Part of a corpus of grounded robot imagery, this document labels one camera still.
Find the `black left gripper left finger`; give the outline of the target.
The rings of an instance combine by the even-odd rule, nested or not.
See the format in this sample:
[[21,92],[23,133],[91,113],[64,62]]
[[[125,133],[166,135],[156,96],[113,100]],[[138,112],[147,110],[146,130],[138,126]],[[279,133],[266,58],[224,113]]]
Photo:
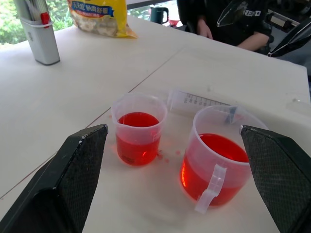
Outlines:
[[108,126],[67,137],[0,221],[0,233],[82,233],[97,188]]

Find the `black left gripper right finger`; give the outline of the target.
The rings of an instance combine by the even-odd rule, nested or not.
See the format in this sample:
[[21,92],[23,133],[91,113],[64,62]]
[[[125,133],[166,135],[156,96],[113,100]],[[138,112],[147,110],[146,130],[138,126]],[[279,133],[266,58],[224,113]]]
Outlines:
[[291,138],[242,125],[256,188],[280,233],[311,233],[311,157]]

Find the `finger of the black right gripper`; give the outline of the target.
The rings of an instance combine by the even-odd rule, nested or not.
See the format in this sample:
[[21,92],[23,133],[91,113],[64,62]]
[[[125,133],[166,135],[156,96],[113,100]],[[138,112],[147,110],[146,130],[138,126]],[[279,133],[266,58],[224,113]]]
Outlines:
[[232,0],[217,20],[217,27],[224,27],[238,21],[246,10],[245,0]]
[[280,57],[297,50],[311,40],[311,17],[289,31],[286,36],[271,49],[268,57]]

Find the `small beaker with red liquid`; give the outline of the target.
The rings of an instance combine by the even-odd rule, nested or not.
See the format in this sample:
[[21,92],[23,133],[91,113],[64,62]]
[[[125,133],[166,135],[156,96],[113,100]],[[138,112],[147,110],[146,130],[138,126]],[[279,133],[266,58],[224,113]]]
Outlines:
[[132,166],[152,162],[164,128],[168,109],[157,97],[128,93],[111,108],[118,156]]

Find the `person's right hand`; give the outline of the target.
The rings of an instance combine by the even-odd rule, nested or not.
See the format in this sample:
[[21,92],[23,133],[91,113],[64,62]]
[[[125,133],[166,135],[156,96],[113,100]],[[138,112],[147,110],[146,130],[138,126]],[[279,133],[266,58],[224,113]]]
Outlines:
[[213,39],[212,32],[209,28],[209,26],[206,24],[205,18],[201,17],[198,19],[197,22],[197,34],[203,37],[206,37],[208,39]]

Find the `person in black shirt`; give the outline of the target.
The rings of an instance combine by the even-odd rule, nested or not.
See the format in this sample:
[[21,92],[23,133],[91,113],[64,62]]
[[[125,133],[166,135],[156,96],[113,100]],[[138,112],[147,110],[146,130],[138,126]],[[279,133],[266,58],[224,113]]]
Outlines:
[[205,18],[213,40],[259,52],[267,47],[272,29],[265,23],[269,0],[245,0],[244,15],[232,25],[217,27],[217,20],[232,0],[177,0],[180,21],[197,34],[197,22]]

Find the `dark green mug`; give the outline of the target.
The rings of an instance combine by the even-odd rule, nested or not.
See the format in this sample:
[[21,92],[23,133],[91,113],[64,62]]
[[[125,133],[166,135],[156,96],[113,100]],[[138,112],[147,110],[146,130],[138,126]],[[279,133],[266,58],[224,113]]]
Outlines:
[[150,7],[151,15],[150,21],[157,24],[165,24],[169,21],[169,9],[167,7]]

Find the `clear measuring cylinder lying down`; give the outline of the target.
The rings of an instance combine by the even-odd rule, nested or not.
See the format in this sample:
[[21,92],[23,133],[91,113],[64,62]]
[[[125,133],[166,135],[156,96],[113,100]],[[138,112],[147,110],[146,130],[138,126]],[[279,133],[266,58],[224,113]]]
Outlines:
[[229,105],[179,90],[172,90],[169,92],[166,104],[170,112],[185,116],[194,116],[199,110],[209,106],[227,106],[228,110],[222,110],[227,114],[224,124],[233,124],[238,120],[238,111],[241,109],[240,106]]

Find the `yellow snack bag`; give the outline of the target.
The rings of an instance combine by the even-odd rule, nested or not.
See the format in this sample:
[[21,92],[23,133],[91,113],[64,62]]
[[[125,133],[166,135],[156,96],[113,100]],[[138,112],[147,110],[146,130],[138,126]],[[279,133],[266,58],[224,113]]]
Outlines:
[[127,23],[126,0],[67,0],[74,25],[84,32],[136,38]]

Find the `grey upright holder box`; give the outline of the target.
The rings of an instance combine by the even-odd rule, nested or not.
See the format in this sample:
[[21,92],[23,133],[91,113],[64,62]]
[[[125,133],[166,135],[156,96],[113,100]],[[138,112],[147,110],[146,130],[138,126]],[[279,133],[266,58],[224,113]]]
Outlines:
[[46,66],[60,62],[52,21],[50,20],[49,28],[44,28],[41,19],[31,21],[21,17],[20,21],[35,60]]

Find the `large handled beaker red liquid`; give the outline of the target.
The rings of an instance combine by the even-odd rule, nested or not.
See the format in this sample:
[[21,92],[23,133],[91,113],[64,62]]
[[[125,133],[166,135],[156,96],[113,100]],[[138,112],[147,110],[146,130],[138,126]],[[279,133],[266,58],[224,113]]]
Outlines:
[[180,168],[180,181],[204,214],[233,199],[251,176],[241,126],[266,125],[240,106],[214,105],[196,113]]

